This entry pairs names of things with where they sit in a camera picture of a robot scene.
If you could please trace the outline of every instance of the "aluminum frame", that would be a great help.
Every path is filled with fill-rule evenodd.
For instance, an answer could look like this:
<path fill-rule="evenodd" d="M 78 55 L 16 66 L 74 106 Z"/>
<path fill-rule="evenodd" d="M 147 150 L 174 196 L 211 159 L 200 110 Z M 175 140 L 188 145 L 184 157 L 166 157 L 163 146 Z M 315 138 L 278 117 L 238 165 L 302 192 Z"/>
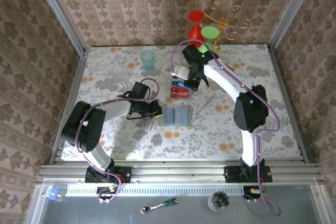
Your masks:
<path fill-rule="evenodd" d="M 302 2 L 303 0 L 290 0 L 288 3 L 286 10 L 269 41 L 272 49 L 275 49 L 279 45 Z"/>
<path fill-rule="evenodd" d="M 129 186 L 131 188 L 137 188 L 137 186 L 139 188 L 160 186 L 165 189 L 185 186 L 225 188 L 257 185 L 256 183 L 225 183 L 224 167 L 240 164 L 234 159 L 226 161 L 177 159 L 168 162 L 116 160 L 115 164 L 133 168 Z M 274 179 L 272 183 L 266 183 L 267 186 L 310 185 L 321 222 L 334 223 L 332 206 L 317 164 L 306 164 L 299 159 L 267 159 L 266 164 L 270 166 Z M 91 190 L 97 187 L 97 184 L 83 183 L 87 167 L 88 164 L 85 162 L 60 162 L 56 165 L 42 166 L 25 223 L 39 223 L 47 192 L 51 186 Z M 99 184 L 99 186 L 110 186 L 110 184 Z"/>
<path fill-rule="evenodd" d="M 284 100 L 284 104 L 286 106 L 289 121 L 290 121 L 290 124 L 292 126 L 293 133 L 296 137 L 297 144 L 298 144 L 298 146 L 300 148 L 300 151 L 301 151 L 301 154 L 302 154 L 302 158 L 306 163 L 310 163 L 308 153 L 307 153 L 307 150 L 304 146 L 304 142 L 303 142 L 300 130 L 299 130 L 299 126 L 298 126 L 298 123 L 297 123 L 296 118 L 295 118 L 294 110 L 293 110 L 293 107 L 291 106 L 289 96 L 288 96 L 288 93 L 287 93 L 287 90 L 286 90 L 286 86 L 285 86 L 285 83 L 283 81 L 281 71 L 280 71 L 277 59 L 275 57 L 275 54 L 274 54 L 274 49 L 272 49 L 272 47 L 269 46 L 269 45 L 267 46 L 267 48 L 268 48 L 269 56 L 270 56 L 272 64 L 273 64 L 273 69 L 274 69 L 275 75 L 276 75 L 277 80 L 278 80 L 278 84 L 279 84 L 280 91 L 281 91 L 281 94 L 282 94 L 282 97 L 283 97 L 283 100 Z"/>
<path fill-rule="evenodd" d="M 48 4 L 50 5 L 51 9 L 54 11 L 57 19 L 61 23 L 64 31 L 67 33 L 69 39 L 72 42 L 72 45 L 77 50 L 79 57 L 84 55 L 84 45 L 81 42 L 80 38 L 78 37 L 76 30 L 71 25 L 66 12 L 63 10 L 59 0 L 47 0 Z"/>
<path fill-rule="evenodd" d="M 64 140 L 62 139 L 62 136 L 61 136 L 62 129 L 63 129 L 65 123 L 67 122 L 68 116 L 71 114 L 71 112 L 72 112 L 72 110 L 73 110 L 73 108 L 76 104 L 77 94 L 78 94 L 81 79 L 82 79 L 82 76 L 83 76 L 83 73 L 84 73 L 84 70 L 85 70 L 85 67 L 86 67 L 86 61 L 88 59 L 89 52 L 90 52 L 90 49 L 85 50 L 85 53 L 84 53 L 83 57 L 79 58 L 76 73 L 75 73 L 74 79 L 72 81 L 71 89 L 70 89 L 70 92 L 69 92 L 68 100 L 67 100 L 67 103 L 65 105 L 63 116 L 62 116 L 58 131 L 57 131 L 55 144 L 54 144 L 54 147 L 52 149 L 51 157 L 50 157 L 50 160 L 49 160 L 49 165 L 52 165 L 55 162 L 57 152 L 60 148 L 62 148 L 62 146 L 64 144 Z"/>

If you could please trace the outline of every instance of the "black mount bracket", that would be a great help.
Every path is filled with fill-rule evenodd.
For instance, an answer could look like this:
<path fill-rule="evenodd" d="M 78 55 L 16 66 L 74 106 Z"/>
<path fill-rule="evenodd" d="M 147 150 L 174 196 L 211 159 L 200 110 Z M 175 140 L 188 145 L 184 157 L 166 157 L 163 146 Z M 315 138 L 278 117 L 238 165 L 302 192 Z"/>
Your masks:
<path fill-rule="evenodd" d="M 114 161 L 111 159 L 109 167 L 106 172 L 113 174 L 120 174 L 124 178 L 124 183 L 131 182 L 132 168 L 114 166 Z M 118 183 L 118 180 L 111 175 L 100 173 L 89 166 L 85 174 L 85 183 Z"/>
<path fill-rule="evenodd" d="M 257 165 L 248 166 L 240 159 L 241 166 L 225 166 L 224 176 L 226 183 L 257 183 Z M 260 176 L 263 181 L 272 182 L 272 174 L 269 166 L 265 165 L 265 160 L 260 162 Z"/>

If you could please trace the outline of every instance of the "floral tablecloth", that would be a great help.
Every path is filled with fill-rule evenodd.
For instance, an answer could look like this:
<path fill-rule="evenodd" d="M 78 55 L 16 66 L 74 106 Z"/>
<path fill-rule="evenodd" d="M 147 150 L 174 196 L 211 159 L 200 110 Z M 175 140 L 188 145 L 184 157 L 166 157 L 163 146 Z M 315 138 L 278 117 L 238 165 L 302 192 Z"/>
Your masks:
<path fill-rule="evenodd" d="M 82 77 L 77 101 L 91 104 L 113 99 L 131 90 L 135 81 L 146 77 L 160 84 L 157 96 L 162 107 L 189 106 L 194 118 L 192 126 L 158 126 L 157 119 L 127 120 L 124 116 L 106 122 L 100 144 L 114 159 L 146 158 L 240 158 L 242 135 L 233 120 L 234 102 L 215 82 L 209 80 L 207 89 L 201 82 L 197 93 L 189 99 L 170 97 L 170 56 L 174 46 L 98 47 L 91 48 Z M 174 63 L 185 66 L 180 47 Z M 140 53 L 145 49 L 155 52 L 155 70 L 144 69 Z M 262 84 L 271 106 L 281 122 L 281 130 L 262 136 L 263 157 L 300 157 L 295 136 L 282 99 L 266 45 L 223 45 L 219 57 L 235 69 L 235 73 L 249 85 Z M 111 74 L 116 64 L 128 67 L 130 80 L 118 84 Z M 145 81 L 155 92 L 156 86 Z M 270 114 L 266 127 L 275 126 Z M 76 150 L 65 143 L 62 159 L 83 160 Z"/>

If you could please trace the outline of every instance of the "cable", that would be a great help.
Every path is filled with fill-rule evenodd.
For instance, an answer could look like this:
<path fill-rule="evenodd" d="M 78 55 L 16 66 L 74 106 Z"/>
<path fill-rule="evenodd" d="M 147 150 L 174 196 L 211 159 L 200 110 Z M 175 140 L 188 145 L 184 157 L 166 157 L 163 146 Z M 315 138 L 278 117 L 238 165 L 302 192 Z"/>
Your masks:
<path fill-rule="evenodd" d="M 143 80 L 141 81 L 141 83 L 142 83 L 143 81 L 145 81 L 145 80 L 152 80 L 152 81 L 154 81 L 154 82 L 156 83 L 157 88 L 158 88 L 158 89 L 157 89 L 158 91 L 157 91 L 157 93 L 155 94 L 155 96 L 153 96 L 153 97 L 151 97 L 151 98 L 149 98 L 149 99 L 117 98 L 117 99 L 114 99 L 114 100 L 104 101 L 104 102 L 101 102 L 101 103 L 97 103 L 97 104 L 91 106 L 91 107 L 88 109 L 88 111 L 84 114 L 82 120 L 81 120 L 80 123 L 79 123 L 77 132 L 76 132 L 76 136 L 75 136 L 75 147 L 76 147 L 77 151 L 83 155 L 84 159 L 89 163 L 89 165 L 92 166 L 92 168 L 94 168 L 96 171 L 98 171 L 98 172 L 100 172 L 100 173 L 103 173 L 103 174 L 111 175 L 111 176 L 115 177 L 115 178 L 118 180 L 118 189 L 117 189 L 117 191 L 115 192 L 115 194 L 114 194 L 111 198 L 107 199 L 107 202 L 110 202 L 111 200 L 113 200 L 113 199 L 116 197 L 116 195 L 120 192 L 120 189 L 121 189 L 121 181 L 120 181 L 120 178 L 119 178 L 116 174 L 113 174 L 113 173 L 110 173 L 110 172 L 106 172 L 105 170 L 99 169 L 96 165 L 94 165 L 94 164 L 93 164 L 93 163 L 92 163 L 92 162 L 85 156 L 83 150 L 80 150 L 80 148 L 79 148 L 79 146 L 78 146 L 78 138 L 79 138 L 80 130 L 82 129 L 83 124 L 84 124 L 86 118 L 88 117 L 88 115 L 90 114 L 90 112 L 91 112 L 93 109 L 97 108 L 97 107 L 100 107 L 100 106 L 103 106 L 103 105 L 105 105 L 105 104 L 109 104 L 109 103 L 112 103 L 112 102 L 118 102 L 118 101 L 142 101 L 142 102 L 148 102 L 148 101 L 152 101 L 152 100 L 154 100 L 154 98 L 158 95 L 159 90 L 160 90 L 159 84 L 158 84 L 157 81 L 155 81 L 155 80 L 152 79 L 152 78 L 145 78 L 145 79 L 143 79 Z"/>
<path fill-rule="evenodd" d="M 146 81 L 146 80 L 150 80 L 150 81 L 154 81 L 155 82 L 155 84 L 156 84 L 156 86 L 157 86 L 157 92 L 156 92 L 156 96 L 157 96 L 157 94 L 159 93 L 159 90 L 160 90 L 160 86 L 159 86 L 159 84 L 158 84 L 158 82 L 157 81 L 155 81 L 154 79 L 152 79 L 152 78 L 145 78 L 145 79 L 142 79 L 141 81 L 140 81 L 140 83 L 142 83 L 143 81 Z M 149 95 L 148 95 L 148 97 L 147 97 L 147 99 L 149 98 L 149 96 L 150 96 L 150 94 L 151 94 L 151 88 L 148 86 L 148 88 L 149 88 Z"/>
<path fill-rule="evenodd" d="M 124 177 L 123 177 L 122 175 L 120 175 L 119 173 L 116 173 L 116 175 L 117 175 L 120 179 L 122 179 L 122 185 L 125 184 L 125 179 L 124 179 Z"/>
<path fill-rule="evenodd" d="M 261 183 L 264 184 L 264 194 L 266 194 L 266 185 L 265 185 L 265 181 L 262 177 L 260 177 Z"/>
<path fill-rule="evenodd" d="M 252 198 L 252 197 L 249 196 L 248 194 L 244 194 L 244 196 L 250 198 L 251 200 L 256 200 L 256 201 L 258 201 L 258 200 L 262 200 L 262 201 L 263 201 L 263 199 L 260 199 L 260 198 L 258 198 L 258 199 Z M 280 207 L 279 207 L 274 201 L 272 201 L 272 200 L 270 200 L 270 199 L 265 199 L 265 202 L 268 202 L 268 203 L 272 204 L 273 206 L 275 206 L 275 207 L 279 210 L 279 213 L 281 214 Z"/>
<path fill-rule="evenodd" d="M 271 107 L 271 105 L 269 105 L 261 96 L 259 96 L 256 92 L 254 92 L 253 90 L 249 89 L 248 87 L 246 87 L 240 80 L 238 80 L 233 74 L 231 74 L 228 70 L 226 70 L 221 63 L 219 63 L 219 61 L 216 59 L 214 53 L 211 51 L 211 49 L 209 48 L 209 46 L 204 43 L 203 41 L 199 40 L 199 39 L 187 39 L 181 43 L 179 43 L 172 51 L 172 55 L 171 55 L 171 69 L 172 69 L 172 73 L 175 73 L 174 71 L 174 65 L 173 65 L 173 57 L 174 57 L 174 54 L 176 53 L 177 49 L 179 46 L 181 46 L 182 44 L 186 43 L 186 42 L 189 42 L 189 41 L 196 41 L 196 42 L 200 42 L 202 43 L 207 49 L 208 51 L 210 52 L 210 54 L 212 55 L 214 61 L 216 62 L 216 64 L 220 67 L 220 69 L 222 71 L 224 71 L 231 79 L 233 79 L 235 82 L 237 82 L 242 88 L 244 88 L 245 90 L 247 90 L 248 92 L 250 92 L 252 95 L 254 95 L 256 98 L 258 98 L 270 111 L 271 113 L 273 114 L 273 116 L 275 117 L 276 119 L 276 122 L 277 122 L 277 126 L 274 130 L 269 130 L 269 129 L 258 129 L 257 130 L 257 143 L 256 143 L 256 154 L 257 154 L 257 178 L 258 178 L 258 186 L 259 186 L 259 190 L 260 190 L 260 194 L 261 194 L 261 198 L 264 202 L 264 205 L 265 207 L 275 216 L 280 216 L 281 215 L 281 210 L 279 208 L 279 206 L 273 202 L 272 200 L 269 200 L 269 199 L 266 199 L 264 197 L 264 194 L 263 194 L 263 189 L 261 187 L 261 181 L 260 181 L 260 135 L 262 132 L 269 132 L 269 133 L 272 133 L 272 132 L 278 132 L 280 130 L 280 120 L 279 120 L 279 117 L 277 115 L 277 113 L 275 112 L 275 110 Z M 272 209 L 270 209 L 270 207 L 267 205 L 267 202 L 270 202 L 271 204 L 275 205 L 279 212 L 278 213 L 275 213 L 274 211 L 272 211 Z"/>

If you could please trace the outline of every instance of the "orange tag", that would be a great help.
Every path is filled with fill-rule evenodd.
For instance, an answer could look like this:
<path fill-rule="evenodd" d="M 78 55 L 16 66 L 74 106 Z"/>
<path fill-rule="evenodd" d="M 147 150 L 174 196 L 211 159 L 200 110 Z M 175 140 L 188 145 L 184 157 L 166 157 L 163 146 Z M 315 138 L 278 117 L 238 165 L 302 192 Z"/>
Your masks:
<path fill-rule="evenodd" d="M 232 68 L 232 67 L 230 67 L 228 64 L 225 64 L 225 66 L 227 66 L 232 72 L 234 72 L 235 71 L 235 69 L 234 68 Z"/>

